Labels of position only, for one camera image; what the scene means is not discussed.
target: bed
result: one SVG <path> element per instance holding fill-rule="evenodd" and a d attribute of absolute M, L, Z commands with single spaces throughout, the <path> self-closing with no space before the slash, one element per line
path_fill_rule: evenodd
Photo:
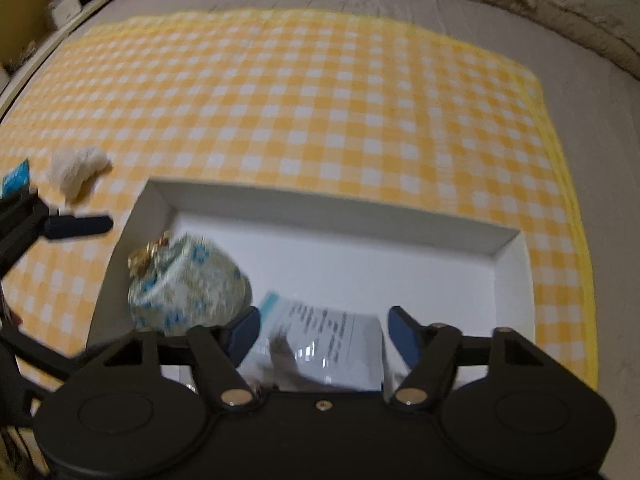
<path fill-rule="evenodd" d="M 634 336 L 640 297 L 638 79 L 529 19 L 470 0 L 114 0 L 71 39 L 94 25 L 140 14 L 238 7 L 325 9 L 415 23 L 503 54 L 537 76 L 572 174 L 593 261 L 599 390 L 612 403 L 619 423 L 604 471 L 612 478 L 630 478 L 638 468 L 634 443 L 640 420 L 635 403 L 639 368 L 634 363 L 640 350 Z M 625 64 L 620 58 L 614 61 Z"/>

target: open cardboard box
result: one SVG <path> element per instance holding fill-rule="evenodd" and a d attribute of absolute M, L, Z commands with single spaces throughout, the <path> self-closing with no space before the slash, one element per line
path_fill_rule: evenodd
<path fill-rule="evenodd" d="M 275 290 L 317 307 L 377 314 L 386 373 L 394 377 L 407 372 L 386 334 L 394 305 L 422 324 L 444 322 L 465 335 L 511 326 L 535 341 L 529 255 L 517 230 L 294 190 L 150 180 L 111 256 L 89 344 L 132 329 L 127 257 L 166 230 L 215 241 L 249 277 L 253 304 Z M 458 381 L 483 374 L 465 368 Z"/>

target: yellow and white checkered cloth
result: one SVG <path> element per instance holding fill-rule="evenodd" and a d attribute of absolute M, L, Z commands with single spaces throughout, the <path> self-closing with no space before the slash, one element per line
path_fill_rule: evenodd
<path fill-rule="evenodd" d="M 52 150 L 95 144 L 88 202 L 114 231 L 39 243 L 5 293 L 33 336 L 84 345 L 111 251 L 149 176 L 364 197 L 526 233 L 537 343 L 591 385 L 591 267 L 542 91 L 525 68 L 405 23 L 311 10 L 133 18 L 65 46 L 0 127 L 41 194 Z"/>

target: white crumpled tissue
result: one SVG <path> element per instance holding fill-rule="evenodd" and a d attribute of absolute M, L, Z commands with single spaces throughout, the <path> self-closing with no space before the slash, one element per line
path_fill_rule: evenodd
<path fill-rule="evenodd" d="M 49 182 L 57 187 L 67 202 L 78 198 L 82 184 L 109 165 L 109 157 L 96 146 L 81 148 L 60 148 L 51 156 Z"/>

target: screw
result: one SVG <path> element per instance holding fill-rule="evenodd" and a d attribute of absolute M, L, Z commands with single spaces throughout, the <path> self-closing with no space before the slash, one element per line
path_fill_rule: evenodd
<path fill-rule="evenodd" d="M 334 404 L 330 400 L 318 400 L 318 402 L 316 402 L 316 408 L 321 412 L 327 412 L 333 406 Z"/>
<path fill-rule="evenodd" d="M 229 406 L 244 406 L 254 400 L 254 396 L 247 390 L 234 388 L 223 392 L 220 399 Z"/>
<path fill-rule="evenodd" d="M 427 392 L 418 388 L 403 388 L 396 391 L 396 399 L 407 406 L 421 404 L 427 400 L 427 397 L 429 397 Z"/>

